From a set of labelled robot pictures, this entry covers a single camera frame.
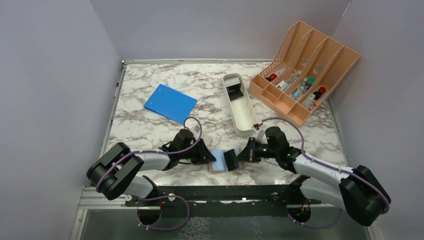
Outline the black credit card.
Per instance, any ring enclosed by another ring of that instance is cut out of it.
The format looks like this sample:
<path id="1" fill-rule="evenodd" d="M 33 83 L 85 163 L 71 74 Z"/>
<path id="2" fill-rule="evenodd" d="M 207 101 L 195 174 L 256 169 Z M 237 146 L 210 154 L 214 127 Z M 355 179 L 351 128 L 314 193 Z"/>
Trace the black credit card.
<path id="1" fill-rule="evenodd" d="M 223 153 L 223 156 L 224 156 L 226 168 L 229 172 L 233 170 L 237 170 L 239 168 L 239 163 L 236 161 L 236 152 L 234 149 L 225 151 Z"/>

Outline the tan leather card holder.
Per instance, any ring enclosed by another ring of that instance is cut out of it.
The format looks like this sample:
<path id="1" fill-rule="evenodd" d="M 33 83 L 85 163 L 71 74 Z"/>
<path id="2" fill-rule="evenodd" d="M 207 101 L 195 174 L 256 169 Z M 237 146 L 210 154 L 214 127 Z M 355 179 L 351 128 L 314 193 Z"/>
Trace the tan leather card holder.
<path id="1" fill-rule="evenodd" d="M 218 173 L 224 173 L 224 172 L 230 172 L 228 170 L 225 158 L 224 158 L 224 152 L 227 152 L 229 150 L 234 150 L 234 153 L 236 155 L 238 155 L 240 153 L 240 151 L 242 150 L 241 148 L 233 148 L 233 149 L 213 149 L 211 150 L 211 154 L 215 157 L 216 161 L 212 161 L 208 163 L 208 169 L 209 172 L 212 174 L 218 174 Z M 234 171 L 242 171 L 245 170 L 245 164 L 244 162 L 238 162 L 238 168 L 234 169 Z"/>

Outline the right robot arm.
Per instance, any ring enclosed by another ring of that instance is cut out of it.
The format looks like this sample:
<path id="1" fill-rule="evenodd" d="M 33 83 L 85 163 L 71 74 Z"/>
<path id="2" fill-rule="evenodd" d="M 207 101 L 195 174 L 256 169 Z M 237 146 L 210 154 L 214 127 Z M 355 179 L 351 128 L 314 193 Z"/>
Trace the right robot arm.
<path id="1" fill-rule="evenodd" d="M 265 136 L 266 143 L 250 137 L 245 148 L 235 154 L 234 160 L 258 163 L 261 159 L 274 159 L 283 170 L 298 174 L 288 190 L 292 202 L 300 204 L 304 200 L 316 200 L 333 205 L 366 227 L 390 205 L 389 195 L 367 167 L 342 167 L 313 158 L 291 146 L 277 126 L 267 128 Z"/>

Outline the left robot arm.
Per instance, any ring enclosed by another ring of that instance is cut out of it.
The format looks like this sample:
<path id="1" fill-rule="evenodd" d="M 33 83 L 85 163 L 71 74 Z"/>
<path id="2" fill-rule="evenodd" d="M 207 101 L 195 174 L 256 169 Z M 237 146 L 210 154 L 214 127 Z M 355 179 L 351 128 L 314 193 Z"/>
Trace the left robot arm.
<path id="1" fill-rule="evenodd" d="M 116 143 L 89 167 L 86 177 L 110 201 L 130 195 L 149 206 L 157 200 L 158 186 L 146 175 L 138 176 L 138 172 L 167 171 L 182 160 L 203 165 L 215 162 L 216 158 L 202 138 L 181 129 L 172 141 L 154 150 L 138 150 L 123 142 Z"/>

